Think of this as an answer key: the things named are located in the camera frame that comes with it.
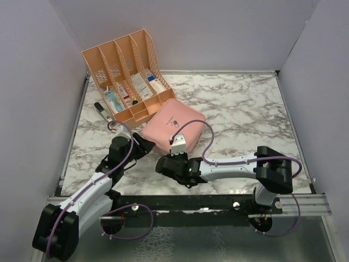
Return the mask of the pink medicine kit case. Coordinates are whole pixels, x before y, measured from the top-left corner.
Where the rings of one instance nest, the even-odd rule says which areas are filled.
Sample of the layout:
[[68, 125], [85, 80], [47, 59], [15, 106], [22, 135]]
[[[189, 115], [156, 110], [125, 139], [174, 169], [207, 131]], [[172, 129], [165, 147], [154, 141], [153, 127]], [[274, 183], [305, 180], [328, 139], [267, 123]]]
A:
[[[176, 100], [169, 99], [145, 125], [142, 135], [146, 140], [155, 143], [153, 150], [159, 154], [170, 153], [169, 138], [184, 124], [191, 120], [202, 120], [206, 117], [192, 107]], [[204, 124], [195, 122], [180, 131], [186, 140], [188, 152], [191, 152], [199, 142], [204, 130]]]

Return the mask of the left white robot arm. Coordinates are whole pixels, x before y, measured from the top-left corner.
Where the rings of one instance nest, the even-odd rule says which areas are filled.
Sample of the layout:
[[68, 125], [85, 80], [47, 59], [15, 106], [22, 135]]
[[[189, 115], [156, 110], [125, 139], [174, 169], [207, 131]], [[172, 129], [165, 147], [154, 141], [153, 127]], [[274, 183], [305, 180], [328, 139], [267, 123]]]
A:
[[34, 233], [33, 248], [49, 258], [68, 260], [81, 235], [100, 216], [119, 212], [121, 203], [112, 197], [112, 187], [122, 178], [128, 163], [146, 156], [154, 146], [154, 142], [137, 133], [113, 138], [108, 154], [88, 182], [58, 205], [44, 207]]

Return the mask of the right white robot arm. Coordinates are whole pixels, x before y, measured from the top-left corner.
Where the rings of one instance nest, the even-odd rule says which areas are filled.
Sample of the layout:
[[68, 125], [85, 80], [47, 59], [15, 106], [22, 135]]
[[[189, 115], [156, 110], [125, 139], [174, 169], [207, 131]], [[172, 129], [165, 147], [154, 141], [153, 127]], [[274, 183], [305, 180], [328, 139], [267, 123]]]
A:
[[293, 192], [292, 161], [267, 146], [259, 146], [254, 154], [218, 160], [168, 154], [158, 160], [155, 171], [188, 188], [226, 178], [257, 180], [250, 206], [256, 213], [264, 213], [277, 195]]

